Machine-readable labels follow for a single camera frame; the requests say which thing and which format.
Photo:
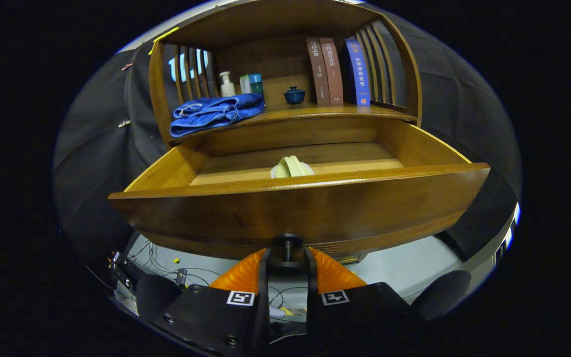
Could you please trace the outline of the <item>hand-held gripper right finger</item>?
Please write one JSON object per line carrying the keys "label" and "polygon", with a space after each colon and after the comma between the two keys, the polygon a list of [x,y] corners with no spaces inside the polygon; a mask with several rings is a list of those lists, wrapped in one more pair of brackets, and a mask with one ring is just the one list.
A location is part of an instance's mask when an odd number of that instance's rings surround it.
{"label": "hand-held gripper right finger", "polygon": [[367,283],[311,247],[305,262],[307,339],[315,357],[375,357],[398,346],[411,312],[390,285]]}

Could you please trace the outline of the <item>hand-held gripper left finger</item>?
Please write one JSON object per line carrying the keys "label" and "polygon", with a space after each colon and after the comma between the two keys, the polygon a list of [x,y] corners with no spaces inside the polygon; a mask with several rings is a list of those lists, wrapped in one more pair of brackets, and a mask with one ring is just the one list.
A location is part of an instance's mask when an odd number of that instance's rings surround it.
{"label": "hand-held gripper left finger", "polygon": [[157,329],[207,357],[261,357],[268,352],[267,260],[257,251],[251,287],[218,289],[191,285],[154,320]]}

